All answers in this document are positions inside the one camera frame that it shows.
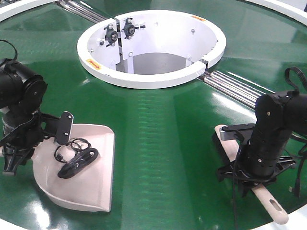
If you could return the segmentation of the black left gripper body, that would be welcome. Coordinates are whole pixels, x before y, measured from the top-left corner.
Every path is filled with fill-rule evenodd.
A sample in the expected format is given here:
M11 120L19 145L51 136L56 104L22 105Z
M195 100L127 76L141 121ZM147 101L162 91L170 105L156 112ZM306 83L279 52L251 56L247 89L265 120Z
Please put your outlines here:
M15 150L31 150L40 142L56 135L59 117L35 109L1 109L3 134L0 141L2 155L9 156Z

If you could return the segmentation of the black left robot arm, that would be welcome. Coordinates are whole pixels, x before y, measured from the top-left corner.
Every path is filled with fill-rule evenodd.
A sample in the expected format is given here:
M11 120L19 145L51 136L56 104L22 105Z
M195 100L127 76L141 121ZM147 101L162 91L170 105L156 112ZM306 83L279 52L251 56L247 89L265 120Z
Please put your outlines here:
M73 115L60 117L42 113L47 90L43 77L13 58L0 61L0 111L3 114L2 156L30 156L34 147L53 137L57 145L69 142Z

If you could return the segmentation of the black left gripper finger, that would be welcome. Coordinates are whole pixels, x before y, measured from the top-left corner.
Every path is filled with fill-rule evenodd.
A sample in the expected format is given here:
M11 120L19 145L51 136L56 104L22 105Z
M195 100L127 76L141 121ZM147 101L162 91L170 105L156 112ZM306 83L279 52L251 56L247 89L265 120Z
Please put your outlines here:
M4 175L15 176L20 165L26 165L34 153L34 148L20 149L17 147L4 147Z
M55 135L55 142L59 145L65 145L70 139L71 129L73 124L73 115L65 111L59 118Z

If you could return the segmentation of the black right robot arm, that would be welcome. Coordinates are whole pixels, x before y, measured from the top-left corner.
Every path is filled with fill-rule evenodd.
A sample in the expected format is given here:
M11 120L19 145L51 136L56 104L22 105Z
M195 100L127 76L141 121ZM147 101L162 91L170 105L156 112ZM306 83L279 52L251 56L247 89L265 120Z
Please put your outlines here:
M6 158L4 170L15 173L33 155L34 147L47 138L60 145L68 143L72 115L57 118L40 112L41 98L35 97L3 117L4 137L0 144ZM220 128L216 139L239 142L234 160L217 170L219 180L231 178L242 195L259 184L269 185L279 174L295 166L292 157L282 155L293 133L306 142L307 97L299 91L284 91L260 96L255 103L254 124Z

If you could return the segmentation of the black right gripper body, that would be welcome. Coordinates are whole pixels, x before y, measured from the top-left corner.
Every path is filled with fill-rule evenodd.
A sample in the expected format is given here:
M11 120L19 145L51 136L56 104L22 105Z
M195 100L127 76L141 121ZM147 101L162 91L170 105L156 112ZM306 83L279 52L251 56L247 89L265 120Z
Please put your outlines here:
M286 156L281 156L274 165L268 165L264 160L256 161L256 164L253 165L239 157L237 160L217 169L217 178L218 181L225 178L232 179L237 184L240 195L245 197L257 185L268 186L276 182L278 175L295 166L295 160Z

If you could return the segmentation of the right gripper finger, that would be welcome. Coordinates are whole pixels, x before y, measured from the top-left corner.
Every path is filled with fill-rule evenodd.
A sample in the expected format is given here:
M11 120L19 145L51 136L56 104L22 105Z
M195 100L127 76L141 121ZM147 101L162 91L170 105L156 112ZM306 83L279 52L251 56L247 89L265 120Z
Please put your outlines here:
M235 139L248 141L251 138L254 127L254 123L223 126L220 128L220 138L223 141Z

